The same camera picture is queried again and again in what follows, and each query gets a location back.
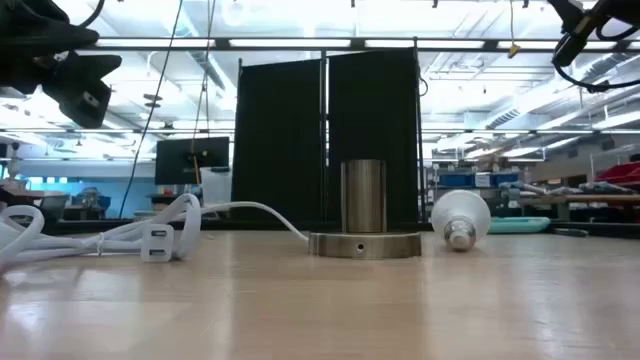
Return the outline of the red storage bin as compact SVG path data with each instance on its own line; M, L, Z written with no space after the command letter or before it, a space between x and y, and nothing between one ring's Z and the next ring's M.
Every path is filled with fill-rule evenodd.
M595 181L640 191L640 161L615 165L597 175Z

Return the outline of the black horizontal crossbar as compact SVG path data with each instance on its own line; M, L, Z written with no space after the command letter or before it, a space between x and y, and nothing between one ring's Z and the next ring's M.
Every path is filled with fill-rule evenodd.
M424 52L505 53L513 42L490 38L206 38L103 37L92 51L364 51L415 47Z

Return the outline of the clear plastic container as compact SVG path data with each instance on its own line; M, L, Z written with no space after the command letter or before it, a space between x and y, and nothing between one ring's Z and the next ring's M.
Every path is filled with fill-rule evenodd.
M231 201L232 173L229 167L202 167L200 175L205 205Z

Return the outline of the yellow hanging tag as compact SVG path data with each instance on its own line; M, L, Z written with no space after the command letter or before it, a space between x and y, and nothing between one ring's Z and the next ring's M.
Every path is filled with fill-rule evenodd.
M509 33L510 33L510 46L508 49L507 57L509 59L514 58L520 51L521 47L515 41L515 10L514 0L508 0L509 3Z

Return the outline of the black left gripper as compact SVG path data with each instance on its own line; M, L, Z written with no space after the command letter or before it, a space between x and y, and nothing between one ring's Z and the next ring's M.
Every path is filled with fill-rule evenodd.
M103 124L111 88L102 79L122 63L118 55L69 52L49 70L39 58L95 43L99 34L74 25L53 0L0 0L0 87L31 94L42 82L60 112L82 128Z

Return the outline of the brushed metal lamp base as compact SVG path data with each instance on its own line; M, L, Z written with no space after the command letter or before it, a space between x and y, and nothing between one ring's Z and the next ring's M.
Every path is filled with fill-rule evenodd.
M311 233L314 256L353 260L386 260L422 254L418 233L387 229L386 164L376 159L341 164L341 230Z

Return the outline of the black aluminium table frame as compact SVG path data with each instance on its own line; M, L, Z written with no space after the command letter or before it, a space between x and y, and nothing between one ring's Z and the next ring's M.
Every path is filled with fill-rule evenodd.
M55 225L46 225L44 233L47 235L74 235L107 231L116 227L130 224L130 220L96 220L96 221L60 221ZM330 223L301 223L296 226L300 231L334 232L337 227ZM640 239L640 224L634 223L585 223L552 221L545 229L551 233L555 228L580 229L591 236ZM203 220L201 229L207 231L276 231L286 230L281 223L246 222L232 220ZM393 228L393 231L431 232L429 223L405 223Z

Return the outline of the white lightbulb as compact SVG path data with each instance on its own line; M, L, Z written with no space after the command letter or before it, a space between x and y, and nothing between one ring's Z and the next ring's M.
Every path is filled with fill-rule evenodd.
M434 204L431 224L450 249L467 252L488 234L490 209L480 195L469 190L452 190Z

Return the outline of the black partition screen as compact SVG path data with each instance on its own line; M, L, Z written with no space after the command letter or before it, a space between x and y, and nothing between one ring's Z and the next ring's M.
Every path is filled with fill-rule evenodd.
M331 56L328 121L318 59L246 66L238 85L232 198L296 225L341 222L341 165L386 164L389 225L418 219L416 60L411 49Z

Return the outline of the black computer monitor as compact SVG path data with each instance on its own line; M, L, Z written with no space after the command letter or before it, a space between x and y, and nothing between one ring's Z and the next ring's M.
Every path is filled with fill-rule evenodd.
M228 137L159 141L156 146L155 184L196 184L201 168L229 167Z

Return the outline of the teal flat tray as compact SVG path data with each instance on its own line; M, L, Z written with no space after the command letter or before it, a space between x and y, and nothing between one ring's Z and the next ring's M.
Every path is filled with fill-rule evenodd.
M494 217L490 234L533 234L547 229L551 220L547 217Z

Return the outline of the wooden workbench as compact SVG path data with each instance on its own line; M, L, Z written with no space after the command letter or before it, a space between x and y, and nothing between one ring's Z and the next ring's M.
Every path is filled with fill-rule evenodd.
M634 217L634 207L640 206L640 195L610 195L610 194L578 194L559 196L536 196L521 198L518 200L521 206L534 205L555 205L557 208L557 219L568 222L570 220L571 203L605 203L607 205L621 206L624 210L625 218Z

